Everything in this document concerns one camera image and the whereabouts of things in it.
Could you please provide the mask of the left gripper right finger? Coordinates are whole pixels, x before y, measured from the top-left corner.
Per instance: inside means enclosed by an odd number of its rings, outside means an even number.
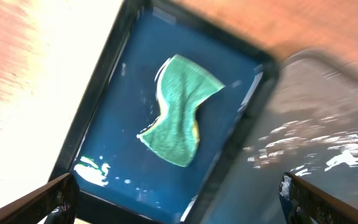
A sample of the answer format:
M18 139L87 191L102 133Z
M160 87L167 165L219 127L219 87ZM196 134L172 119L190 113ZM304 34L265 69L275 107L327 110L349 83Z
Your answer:
M282 175L278 196L288 224L358 224L358 209L292 173Z

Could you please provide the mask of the green yellow sponge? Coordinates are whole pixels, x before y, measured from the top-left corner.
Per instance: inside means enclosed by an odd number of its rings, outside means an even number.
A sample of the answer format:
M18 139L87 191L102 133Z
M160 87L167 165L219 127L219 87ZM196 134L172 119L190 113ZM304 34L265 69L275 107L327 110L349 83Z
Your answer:
M160 114L137 138L159 158L186 167L200 141L196 111L225 85L207 69L178 54L160 67L155 82Z

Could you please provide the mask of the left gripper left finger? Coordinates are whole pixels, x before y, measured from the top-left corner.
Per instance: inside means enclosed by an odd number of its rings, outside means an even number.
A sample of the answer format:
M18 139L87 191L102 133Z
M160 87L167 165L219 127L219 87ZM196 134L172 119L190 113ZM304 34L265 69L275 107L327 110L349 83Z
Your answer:
M73 223L80 189L71 173L0 208L0 224L38 223L49 216L52 223Z

